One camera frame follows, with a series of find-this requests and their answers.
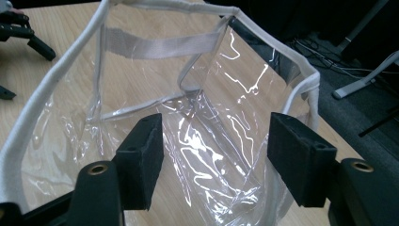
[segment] black clamp jaw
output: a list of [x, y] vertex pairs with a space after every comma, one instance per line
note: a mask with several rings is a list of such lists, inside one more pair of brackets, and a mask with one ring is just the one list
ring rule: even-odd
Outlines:
[[24, 215], [18, 204], [0, 203], [0, 225], [124, 225], [124, 210], [149, 210], [164, 160], [162, 115], [141, 119], [112, 161], [79, 172], [75, 190]]
[[29, 17], [11, 11], [0, 13], [0, 41], [9, 37], [28, 39], [27, 45], [51, 61], [56, 57], [56, 52], [41, 39], [35, 36], [35, 31], [30, 27]]
[[366, 161], [335, 160], [337, 149], [301, 121], [272, 113], [267, 156], [296, 203], [324, 207], [333, 226], [397, 225], [398, 185]]

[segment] white strap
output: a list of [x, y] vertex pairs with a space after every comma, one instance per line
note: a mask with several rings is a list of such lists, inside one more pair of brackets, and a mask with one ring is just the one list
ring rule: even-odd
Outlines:
[[215, 50], [220, 32], [164, 40], [144, 40], [118, 28], [107, 28], [107, 50], [131, 59], [159, 59]]
[[23, 213], [27, 212], [28, 206], [21, 177], [26, 147], [30, 137], [32, 137], [39, 115], [53, 94], [56, 84], [66, 74], [96, 30], [104, 23], [108, 8], [108, 0], [103, 0], [87, 28], [57, 64], [44, 76], [38, 88], [27, 101], [14, 127], [12, 127], [0, 152], [0, 202], [16, 202], [22, 208]]

